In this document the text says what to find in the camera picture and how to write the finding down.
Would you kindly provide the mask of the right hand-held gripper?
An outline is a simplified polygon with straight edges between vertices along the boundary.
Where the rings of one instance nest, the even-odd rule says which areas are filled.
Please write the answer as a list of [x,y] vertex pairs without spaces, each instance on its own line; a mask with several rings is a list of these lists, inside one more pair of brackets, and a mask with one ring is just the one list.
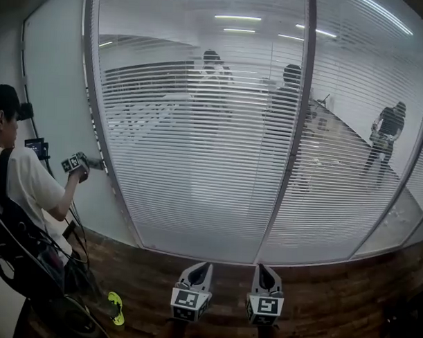
[[246,315],[249,323],[259,326],[273,326],[280,317],[284,305],[282,281],[271,267],[257,264],[253,274],[253,290],[278,290],[268,294],[247,294]]

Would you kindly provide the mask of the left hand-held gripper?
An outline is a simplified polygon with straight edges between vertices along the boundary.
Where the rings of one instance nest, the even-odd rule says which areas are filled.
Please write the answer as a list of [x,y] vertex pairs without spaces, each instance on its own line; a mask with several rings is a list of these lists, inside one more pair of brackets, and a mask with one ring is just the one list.
[[[211,286],[213,269],[212,263],[194,264],[183,270],[178,283],[194,285],[200,290],[208,290]],[[211,292],[174,287],[170,302],[172,317],[186,322],[198,321],[209,307],[211,297]]]

